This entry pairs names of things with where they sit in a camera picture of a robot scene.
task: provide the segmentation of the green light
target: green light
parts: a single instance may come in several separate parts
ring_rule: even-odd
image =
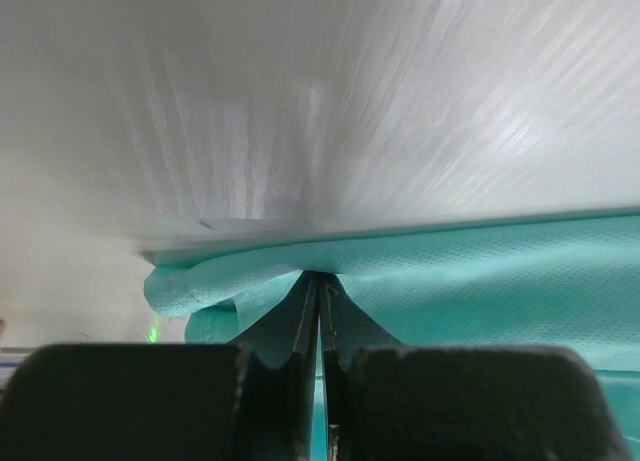
[[[158,330],[155,327],[149,330],[149,336],[147,337],[147,340],[150,343],[155,343],[156,341],[158,341]]]

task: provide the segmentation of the teal cloth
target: teal cloth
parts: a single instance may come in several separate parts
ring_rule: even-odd
[[[640,457],[640,215],[218,253],[191,268],[156,268],[145,296],[160,314],[193,313],[188,342],[219,342],[275,306],[301,270],[337,273],[355,303],[409,344],[576,350],[607,373],[607,394]],[[228,300],[237,314],[215,307]],[[624,389],[616,373],[626,376]]]

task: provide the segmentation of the teal fabric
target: teal fabric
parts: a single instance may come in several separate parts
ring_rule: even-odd
[[[195,313],[186,339],[208,342],[224,336],[194,326],[217,330],[226,316],[238,323],[235,329],[245,329],[283,298],[301,270],[337,273],[354,302],[406,343],[573,348],[609,373],[604,385],[618,416],[640,419],[634,378],[640,373],[639,215],[218,253],[188,269],[156,268],[145,295],[161,314]],[[237,318],[210,308],[228,300]],[[623,389],[611,373],[634,381]],[[637,422],[620,423],[637,453]]]

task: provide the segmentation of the textured fabric surface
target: textured fabric surface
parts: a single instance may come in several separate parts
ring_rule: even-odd
[[[301,270],[338,273],[354,302],[409,344],[576,350],[599,370],[640,456],[640,215],[221,253],[190,269],[156,268],[145,295],[161,314],[195,313],[188,342],[220,342],[275,306]],[[226,300],[237,316],[215,306]]]

